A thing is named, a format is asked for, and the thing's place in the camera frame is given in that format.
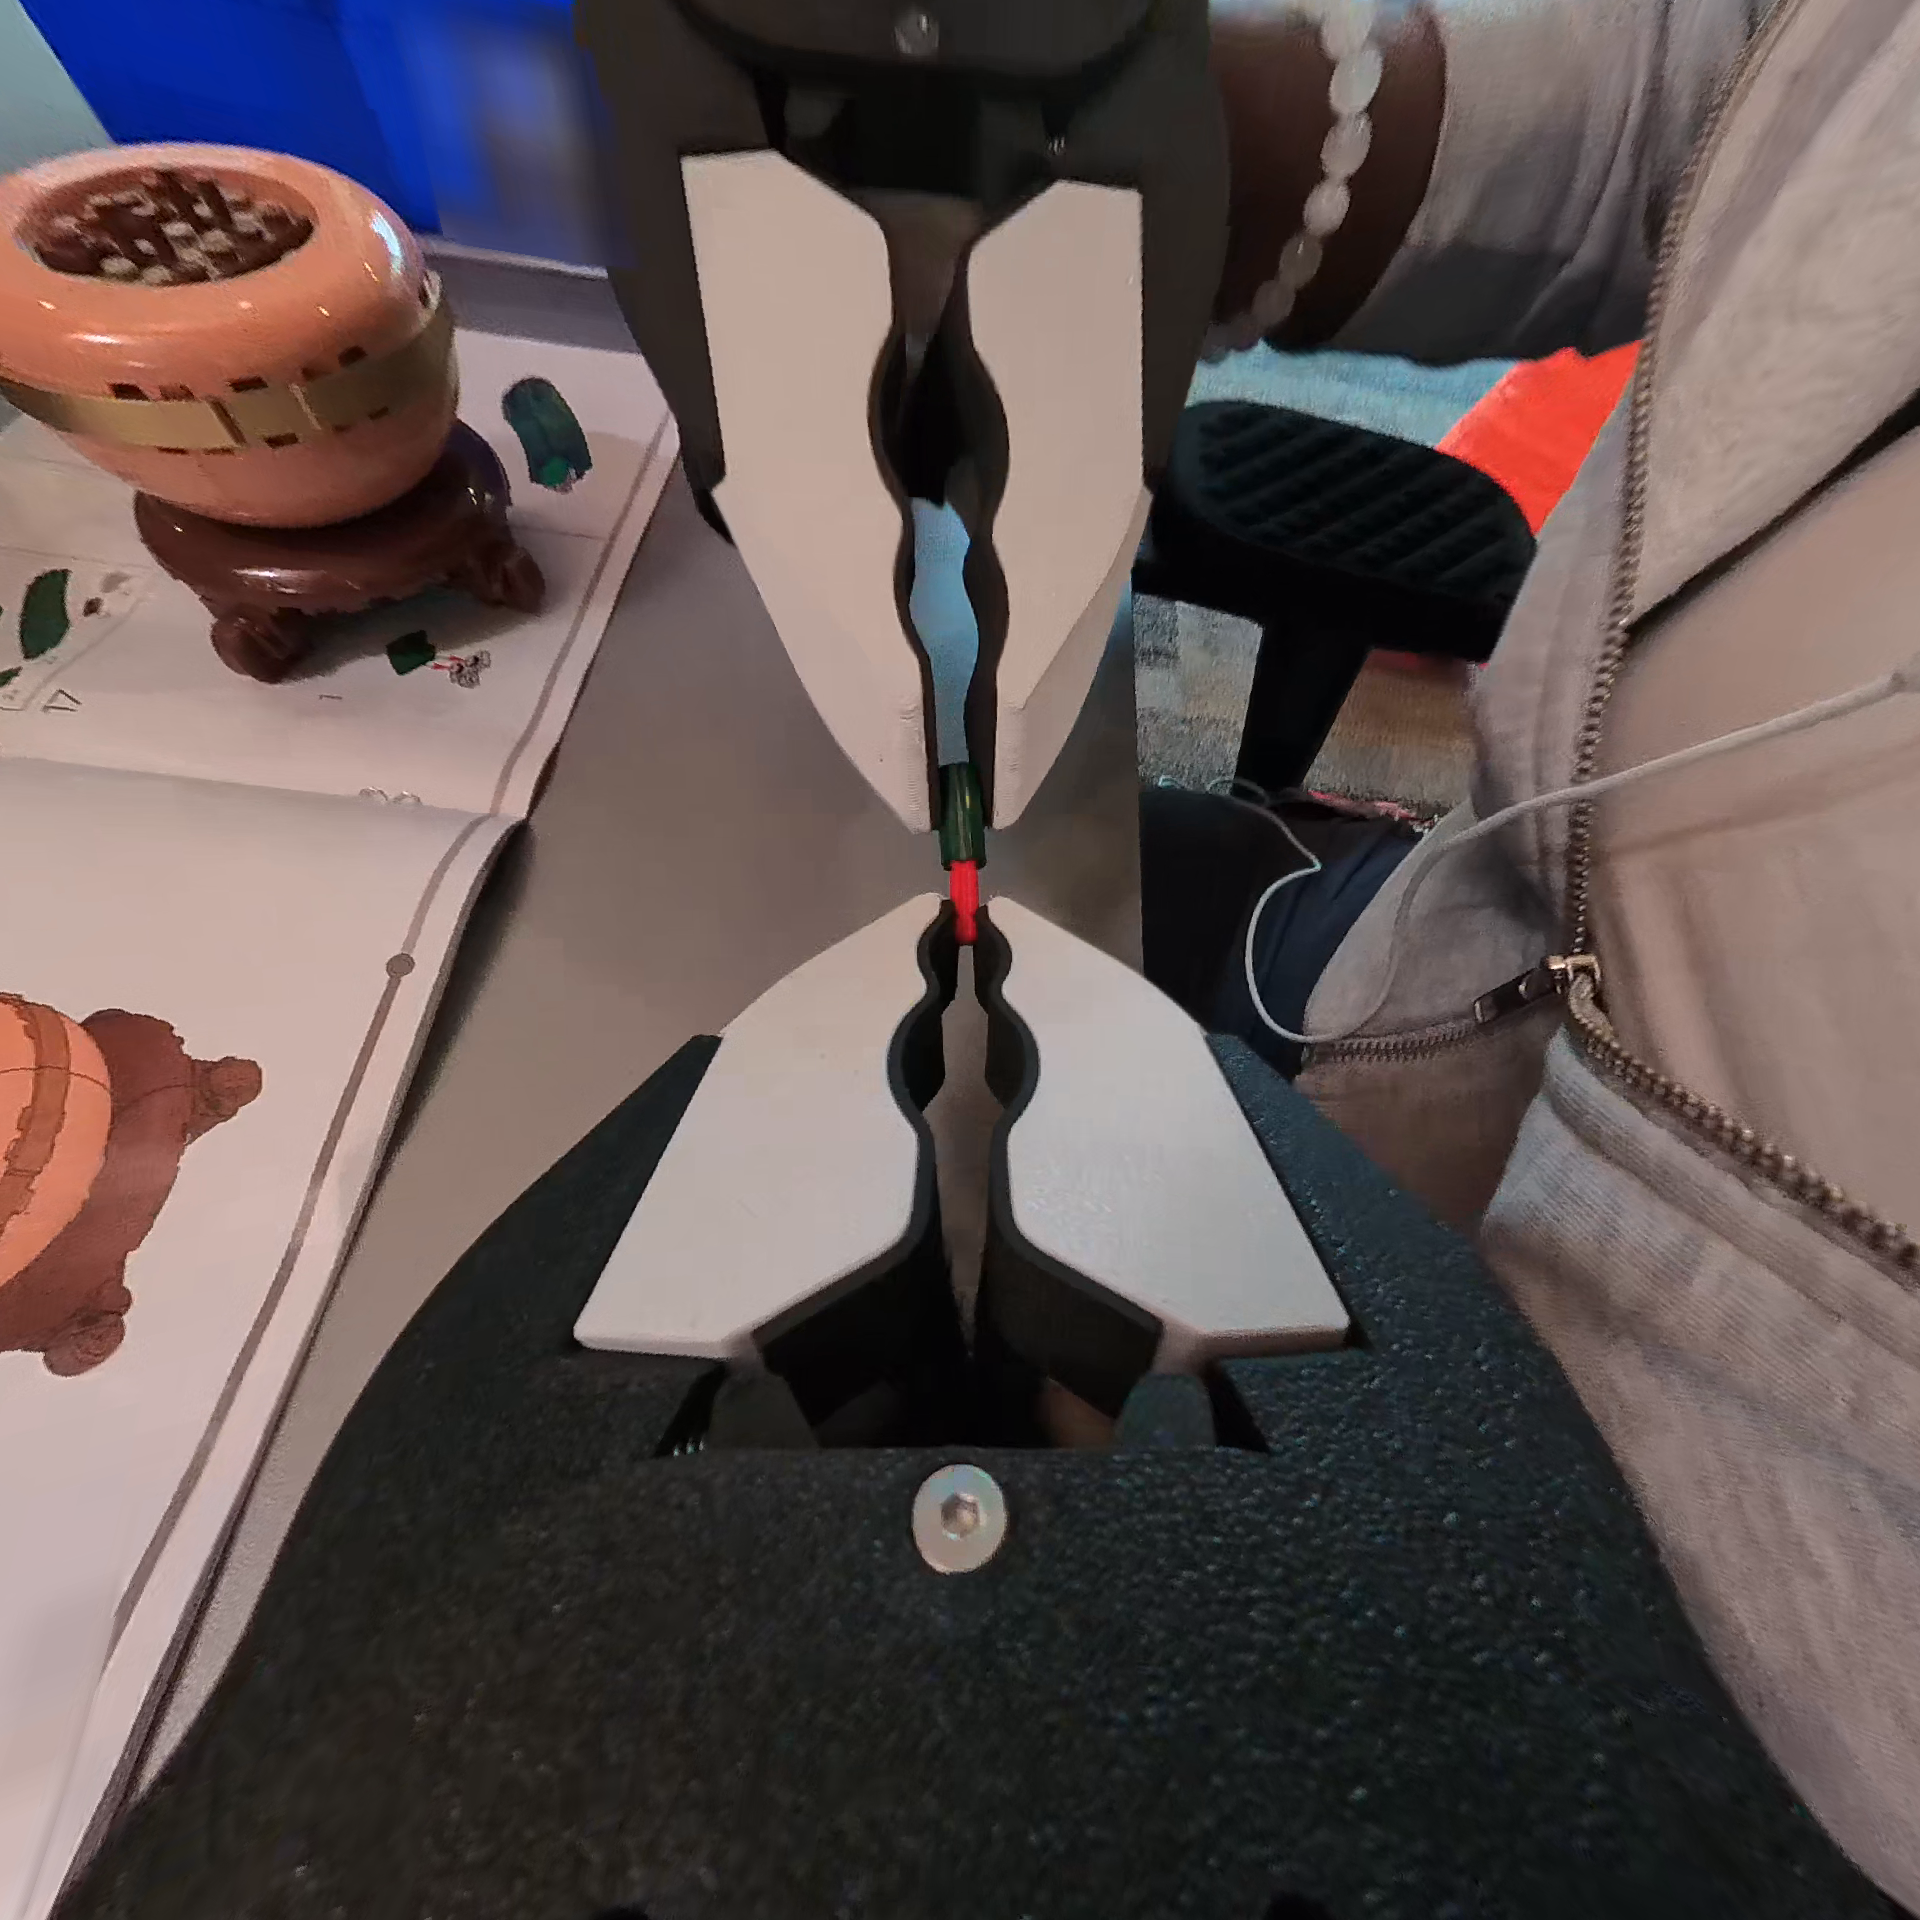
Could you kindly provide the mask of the green and red brick pin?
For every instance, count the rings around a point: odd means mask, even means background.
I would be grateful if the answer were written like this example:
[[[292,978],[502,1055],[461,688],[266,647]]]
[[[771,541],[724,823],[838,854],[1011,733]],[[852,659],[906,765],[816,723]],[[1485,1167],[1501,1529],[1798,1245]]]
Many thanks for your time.
[[[979,925],[979,873],[986,866],[986,799],[972,758],[940,768],[940,861],[956,946],[972,948]]]

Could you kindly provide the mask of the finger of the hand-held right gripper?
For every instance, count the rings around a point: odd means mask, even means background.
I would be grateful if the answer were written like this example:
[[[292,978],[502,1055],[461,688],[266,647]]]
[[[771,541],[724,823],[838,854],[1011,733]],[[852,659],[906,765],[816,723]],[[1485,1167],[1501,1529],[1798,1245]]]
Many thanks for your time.
[[[775,150],[684,156],[721,439],[713,502],[833,743],[929,829],[928,662],[900,611],[909,515],[874,451],[896,339],[889,250]]]
[[[1050,183],[967,258],[967,335],[1007,428],[986,556],[1004,586],[991,823],[1021,819],[1087,701],[1149,508],[1143,208]]]

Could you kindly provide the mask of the orange cloth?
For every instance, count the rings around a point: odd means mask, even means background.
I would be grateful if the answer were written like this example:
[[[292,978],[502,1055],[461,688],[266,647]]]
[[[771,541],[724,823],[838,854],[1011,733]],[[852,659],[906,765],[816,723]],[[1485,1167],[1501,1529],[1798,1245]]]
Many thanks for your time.
[[[1620,403],[1638,355],[1639,346],[1626,343],[1513,364],[1436,439],[1436,451],[1501,486],[1537,531]]]

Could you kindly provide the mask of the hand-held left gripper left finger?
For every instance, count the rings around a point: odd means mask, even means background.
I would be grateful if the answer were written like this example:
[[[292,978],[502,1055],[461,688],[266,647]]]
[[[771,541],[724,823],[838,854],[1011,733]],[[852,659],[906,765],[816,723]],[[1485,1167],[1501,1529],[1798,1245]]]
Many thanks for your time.
[[[577,1312],[580,1347],[742,1359],[903,1242],[921,1132],[889,1059],[941,908],[906,895],[721,1030]]]

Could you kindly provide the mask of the dark trousers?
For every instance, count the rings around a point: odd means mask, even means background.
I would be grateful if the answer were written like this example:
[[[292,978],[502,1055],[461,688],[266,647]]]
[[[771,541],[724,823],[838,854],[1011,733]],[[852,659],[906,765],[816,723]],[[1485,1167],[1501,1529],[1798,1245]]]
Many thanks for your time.
[[[1283,1078],[1335,948],[1423,839],[1395,807],[1232,778],[1139,793],[1143,973],[1213,1036],[1231,1036]]]

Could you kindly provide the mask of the grey desk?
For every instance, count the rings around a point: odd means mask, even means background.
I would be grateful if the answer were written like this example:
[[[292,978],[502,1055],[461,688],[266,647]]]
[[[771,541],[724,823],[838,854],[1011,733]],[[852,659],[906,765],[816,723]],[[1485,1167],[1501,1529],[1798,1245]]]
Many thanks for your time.
[[[461,327],[637,352],[593,269],[431,252]],[[106,1823],[199,1714],[323,1455],[448,1268],[684,1037],[937,884],[934,839],[903,835],[841,755],[673,463],[470,903],[311,1348]]]

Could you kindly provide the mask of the pink brick pot model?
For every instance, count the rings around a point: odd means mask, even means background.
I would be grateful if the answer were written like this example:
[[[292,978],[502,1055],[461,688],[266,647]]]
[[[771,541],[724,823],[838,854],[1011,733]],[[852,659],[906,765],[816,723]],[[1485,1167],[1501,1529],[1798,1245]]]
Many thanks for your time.
[[[148,141],[7,175],[1,396],[129,486],[140,541],[246,681],[423,589],[541,611],[505,468],[458,422],[442,282],[319,162]]]

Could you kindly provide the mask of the blue plastic bin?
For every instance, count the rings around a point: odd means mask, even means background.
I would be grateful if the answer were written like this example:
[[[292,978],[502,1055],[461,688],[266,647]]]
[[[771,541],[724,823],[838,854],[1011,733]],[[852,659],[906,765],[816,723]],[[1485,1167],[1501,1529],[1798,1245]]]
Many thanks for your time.
[[[569,3],[22,3],[106,135],[285,150],[483,252],[607,258]]]

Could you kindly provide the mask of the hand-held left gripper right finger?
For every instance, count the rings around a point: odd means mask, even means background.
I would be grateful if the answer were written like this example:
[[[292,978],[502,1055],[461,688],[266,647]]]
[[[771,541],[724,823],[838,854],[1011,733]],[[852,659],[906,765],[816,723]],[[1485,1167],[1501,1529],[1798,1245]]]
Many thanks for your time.
[[[1203,1030],[1014,899],[979,911],[999,1101],[979,1319],[1036,1372],[1318,1351],[1350,1314]]]

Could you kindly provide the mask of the open instruction booklet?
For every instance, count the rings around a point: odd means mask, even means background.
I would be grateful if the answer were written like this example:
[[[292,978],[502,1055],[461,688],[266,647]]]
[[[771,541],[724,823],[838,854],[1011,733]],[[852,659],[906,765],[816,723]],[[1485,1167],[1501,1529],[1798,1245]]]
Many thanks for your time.
[[[368,611],[281,684],[1,428],[6,1917],[145,1750],[679,447],[637,352],[452,339],[544,605]]]

